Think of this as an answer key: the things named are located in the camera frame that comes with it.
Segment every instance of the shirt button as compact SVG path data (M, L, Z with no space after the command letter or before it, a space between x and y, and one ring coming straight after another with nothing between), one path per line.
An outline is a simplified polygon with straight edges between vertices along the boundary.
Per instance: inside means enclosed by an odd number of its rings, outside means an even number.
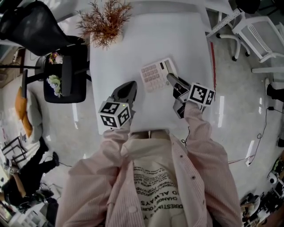
M128 207L128 212L129 213L135 213L137 211L137 208L135 206L131 206L131 207Z

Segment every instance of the white flower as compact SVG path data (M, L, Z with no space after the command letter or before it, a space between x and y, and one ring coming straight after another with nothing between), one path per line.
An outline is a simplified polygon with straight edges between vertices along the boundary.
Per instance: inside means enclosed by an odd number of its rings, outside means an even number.
M60 97L62 93L61 93L61 88L60 88L61 81L59 77L56 75L51 75L47 78L46 81L48 82L50 87L53 88L54 95Z

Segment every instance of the calculator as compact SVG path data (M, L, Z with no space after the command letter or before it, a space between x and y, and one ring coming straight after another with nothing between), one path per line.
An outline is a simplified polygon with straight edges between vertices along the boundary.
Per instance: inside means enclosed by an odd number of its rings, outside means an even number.
M145 91L150 93L171 87L171 84L167 79L169 73L177 76L176 68L170 58L144 66L140 70L140 75Z

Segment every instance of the black and white marker cube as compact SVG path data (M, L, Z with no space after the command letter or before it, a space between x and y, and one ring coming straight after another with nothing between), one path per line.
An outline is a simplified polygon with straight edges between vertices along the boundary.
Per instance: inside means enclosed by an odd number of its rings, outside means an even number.
M188 95L188 101L192 101L203 106L210 106L212 104L214 94L214 90L197 83L192 83Z
M105 126L114 129L121 128L131 118L129 104L121 102L103 102L99 115Z

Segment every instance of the dried plant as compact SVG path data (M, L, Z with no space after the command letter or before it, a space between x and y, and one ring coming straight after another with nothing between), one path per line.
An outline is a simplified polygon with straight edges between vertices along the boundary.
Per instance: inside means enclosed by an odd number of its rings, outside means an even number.
M93 10L90 13L81 13L81 21L78 28L81 28L82 37L91 35L96 47L108 48L115 39L121 35L122 27L129 20L129 13L132 6L130 3L121 3L120 0L109 0L105 3L104 12L99 11L96 1L90 3Z

